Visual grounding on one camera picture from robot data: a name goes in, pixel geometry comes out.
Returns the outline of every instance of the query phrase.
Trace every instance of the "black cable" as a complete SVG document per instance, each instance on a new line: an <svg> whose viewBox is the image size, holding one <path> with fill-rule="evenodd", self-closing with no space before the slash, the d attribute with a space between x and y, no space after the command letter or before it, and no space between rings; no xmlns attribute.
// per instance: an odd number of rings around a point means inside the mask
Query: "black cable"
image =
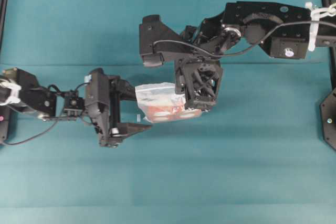
<svg viewBox="0 0 336 224"><path fill-rule="evenodd" d="M55 89L58 93L62 93L61 90L54 84L49 85L47 89L50 90L51 88Z"/></svg>
<svg viewBox="0 0 336 224"><path fill-rule="evenodd" d="M172 43L177 43L177 44L183 44L186 46L189 46L191 48L197 49L211 57L216 58L217 60L221 57L228 57L228 56L237 56L237 55L242 55L247 53L248 51L250 51L252 48L254 48L255 46L257 46L258 44L264 42L272 33L275 32L275 30L277 30L280 27L283 26L294 26L294 25L306 25L306 24L320 24L320 25L325 25L325 26L330 26L336 29L336 25L331 23L331 22L325 22L325 21L314 21L314 20L310 20L310 21L297 21L297 22L288 22L288 23L282 23L279 24L277 26L275 26L272 30L270 30L268 33L266 33L265 36L263 36L263 38L261 38L260 40L258 40L256 43L252 44L251 46L249 46L248 48L239 51L239 52L234 52L232 54L223 54L223 55L214 55L211 52L199 47L199 46L195 46L193 44L187 43L187 42L183 42L183 41L178 41L178 40L170 40L170 39L162 39L162 40L157 40L153 42L153 47L158 44L158 43L162 43L162 42L172 42Z"/></svg>
<svg viewBox="0 0 336 224"><path fill-rule="evenodd" d="M86 84L89 84L89 82L83 82L82 84L78 85L78 86L75 88L75 91L77 91L80 87L82 87L83 85L86 85Z"/></svg>
<svg viewBox="0 0 336 224"><path fill-rule="evenodd" d="M38 138L38 137L40 137L40 136L46 134L47 132L49 132L52 128L55 127L55 125L56 125L58 122L59 122L58 119L56 119L56 121L55 121L55 122L48 128L48 129L46 129L45 131L43 131L43 132L41 132L41 133L38 133L38 134L35 135L35 136L32 136L32 137L28 138L28 139L26 139L26 140L23 140L23 141L20 141L20 142L16 142L16 143L6 143L6 142L2 141L2 142L0 142L0 144L6 145L6 146L11 146L11 145L20 145L20 144L27 143L27 142L29 142L29 141L31 141L31 140L33 140L33 139L36 139L36 138Z"/></svg>

